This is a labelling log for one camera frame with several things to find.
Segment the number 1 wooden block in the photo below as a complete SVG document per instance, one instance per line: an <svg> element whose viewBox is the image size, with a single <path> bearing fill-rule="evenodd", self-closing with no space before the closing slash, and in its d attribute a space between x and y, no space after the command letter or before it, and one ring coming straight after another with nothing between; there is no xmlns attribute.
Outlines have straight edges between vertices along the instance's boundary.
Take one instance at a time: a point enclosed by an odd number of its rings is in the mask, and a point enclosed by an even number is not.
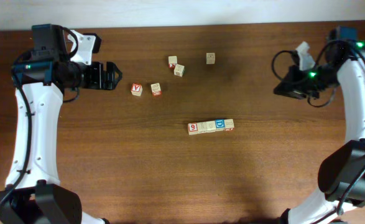
<svg viewBox="0 0 365 224"><path fill-rule="evenodd" d="M203 134L207 132L207 122L199 122L197 123L198 134Z"/></svg>

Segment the green sided wooden block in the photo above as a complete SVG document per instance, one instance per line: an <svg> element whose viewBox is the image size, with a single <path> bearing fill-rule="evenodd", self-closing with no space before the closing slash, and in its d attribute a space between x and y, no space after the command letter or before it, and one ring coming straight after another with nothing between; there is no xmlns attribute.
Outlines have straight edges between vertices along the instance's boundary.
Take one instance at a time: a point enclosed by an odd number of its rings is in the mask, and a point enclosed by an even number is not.
<svg viewBox="0 0 365 224"><path fill-rule="evenodd" d="M215 121L207 121L206 122L206 132L213 133L216 131L216 123Z"/></svg>

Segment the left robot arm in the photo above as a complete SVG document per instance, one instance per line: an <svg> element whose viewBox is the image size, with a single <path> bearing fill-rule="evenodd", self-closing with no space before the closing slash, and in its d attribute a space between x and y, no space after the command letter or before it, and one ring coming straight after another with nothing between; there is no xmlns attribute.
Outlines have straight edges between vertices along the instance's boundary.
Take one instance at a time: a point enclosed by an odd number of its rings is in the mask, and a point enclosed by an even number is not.
<svg viewBox="0 0 365 224"><path fill-rule="evenodd" d="M17 130L12 166L0 191L2 223L105 223L82 209L60 185L57 127L65 90L113 90L122 79L115 63L95 62L101 38L54 24L32 27L34 46L11 67Z"/></svg>

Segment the red number 6 block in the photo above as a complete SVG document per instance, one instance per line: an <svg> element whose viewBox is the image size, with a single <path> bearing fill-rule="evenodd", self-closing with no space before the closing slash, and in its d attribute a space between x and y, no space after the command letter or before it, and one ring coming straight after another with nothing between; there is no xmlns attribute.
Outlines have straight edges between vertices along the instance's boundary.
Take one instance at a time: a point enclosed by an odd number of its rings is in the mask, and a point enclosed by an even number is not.
<svg viewBox="0 0 365 224"><path fill-rule="evenodd" d="M188 123L188 134L189 135L198 134L198 125L197 125L197 123Z"/></svg>

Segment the red sided block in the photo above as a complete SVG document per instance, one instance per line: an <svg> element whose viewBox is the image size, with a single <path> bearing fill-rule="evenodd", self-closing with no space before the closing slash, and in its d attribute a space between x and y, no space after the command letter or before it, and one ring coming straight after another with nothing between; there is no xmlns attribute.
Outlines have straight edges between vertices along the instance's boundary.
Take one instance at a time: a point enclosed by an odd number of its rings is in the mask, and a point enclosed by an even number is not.
<svg viewBox="0 0 365 224"><path fill-rule="evenodd" d="M225 119L225 131L233 131L234 130L234 120L233 119Z"/></svg>

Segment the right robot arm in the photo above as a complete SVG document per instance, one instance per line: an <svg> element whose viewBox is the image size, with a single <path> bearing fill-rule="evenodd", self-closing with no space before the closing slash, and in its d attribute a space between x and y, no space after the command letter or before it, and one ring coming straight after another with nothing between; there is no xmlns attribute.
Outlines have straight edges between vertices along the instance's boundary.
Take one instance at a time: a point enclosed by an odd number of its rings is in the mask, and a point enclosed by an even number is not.
<svg viewBox="0 0 365 224"><path fill-rule="evenodd" d="M346 212L365 206L365 41L350 27L333 29L317 58L301 43L290 52L293 65L274 93L312 102L328 88L342 90L346 122L344 144L322 163L318 186L279 223L338 223Z"/></svg>

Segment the blue letter D block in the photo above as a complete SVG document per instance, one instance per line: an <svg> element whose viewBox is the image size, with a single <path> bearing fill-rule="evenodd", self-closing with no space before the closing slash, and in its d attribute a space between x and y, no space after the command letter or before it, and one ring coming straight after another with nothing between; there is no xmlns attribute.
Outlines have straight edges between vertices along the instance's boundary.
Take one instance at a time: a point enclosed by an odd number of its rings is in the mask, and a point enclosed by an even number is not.
<svg viewBox="0 0 365 224"><path fill-rule="evenodd" d="M225 120L224 119L216 119L215 120L216 131L224 131L225 130Z"/></svg>

